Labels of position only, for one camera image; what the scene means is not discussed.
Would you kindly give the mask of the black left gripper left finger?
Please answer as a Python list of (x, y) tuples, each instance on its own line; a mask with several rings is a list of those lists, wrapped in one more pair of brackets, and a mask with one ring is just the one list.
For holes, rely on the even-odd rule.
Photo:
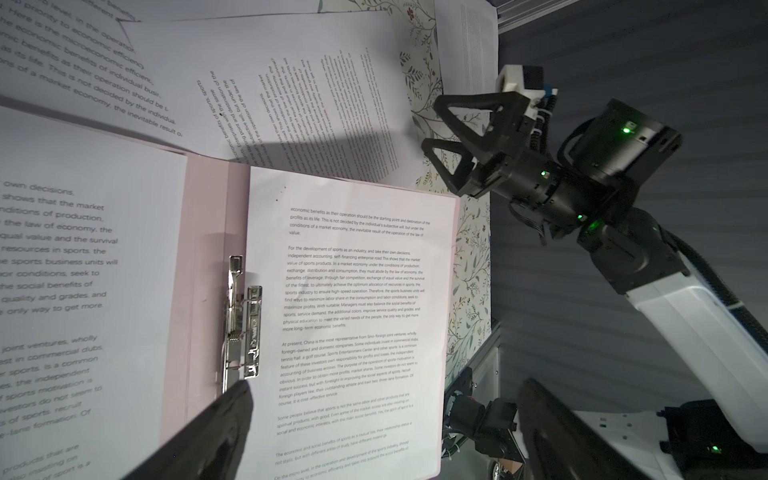
[(128, 480), (236, 477), (253, 413), (249, 384), (232, 385), (189, 424), (126, 475)]

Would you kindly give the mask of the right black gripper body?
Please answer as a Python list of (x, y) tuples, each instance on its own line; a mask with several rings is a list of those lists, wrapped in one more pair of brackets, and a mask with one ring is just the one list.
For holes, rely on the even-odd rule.
[(551, 153), (547, 124), (526, 115), (527, 98), (481, 103), (491, 122), (474, 155), (473, 184), (505, 198), (541, 236), (639, 236), (655, 228), (635, 203), (641, 187), (679, 149), (681, 133), (613, 99)]

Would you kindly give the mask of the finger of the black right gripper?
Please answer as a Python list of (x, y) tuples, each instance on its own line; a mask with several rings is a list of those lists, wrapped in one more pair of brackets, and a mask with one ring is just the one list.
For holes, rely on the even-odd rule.
[[(498, 149), (484, 137), (460, 141), (427, 138), (421, 148), (448, 190), (458, 197), (482, 197), (498, 185), (498, 172), (492, 165)], [(437, 150), (460, 157), (453, 171), (438, 157)]]
[(529, 145), (530, 99), (517, 92), (440, 95), (433, 109), (474, 156), (516, 156)]

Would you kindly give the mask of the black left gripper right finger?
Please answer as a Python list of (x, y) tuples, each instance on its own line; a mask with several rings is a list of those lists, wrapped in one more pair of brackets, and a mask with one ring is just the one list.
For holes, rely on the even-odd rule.
[(524, 381), (517, 406), (528, 464), (536, 479), (647, 477), (535, 379)]

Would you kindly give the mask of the white printed paper sheet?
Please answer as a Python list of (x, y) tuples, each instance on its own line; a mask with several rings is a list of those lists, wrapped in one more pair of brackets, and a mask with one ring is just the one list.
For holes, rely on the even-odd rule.
[(423, 174), (384, 12), (128, 22), (124, 29), (181, 148), (408, 188)]

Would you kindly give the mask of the pink file folder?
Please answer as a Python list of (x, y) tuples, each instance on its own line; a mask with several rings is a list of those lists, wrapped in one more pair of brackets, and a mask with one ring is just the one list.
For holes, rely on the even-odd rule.
[[(228, 259), (242, 255), (245, 261), (250, 174), (253, 168), (260, 167), (184, 155), (111, 133), (102, 134), (178, 154), (187, 161), (160, 445), (130, 473), (224, 394), (221, 348)], [(117, 479), (126, 478), (128, 473)]]

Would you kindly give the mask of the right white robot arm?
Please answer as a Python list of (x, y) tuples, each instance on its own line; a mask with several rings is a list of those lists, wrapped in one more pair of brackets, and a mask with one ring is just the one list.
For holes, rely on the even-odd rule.
[(706, 261), (635, 202), (681, 133), (619, 101), (556, 154), (518, 92), (441, 95), (452, 140), (422, 144), (449, 191), (503, 197), (542, 241), (575, 235), (606, 282), (661, 333), (738, 436), (767, 449), (767, 333)]

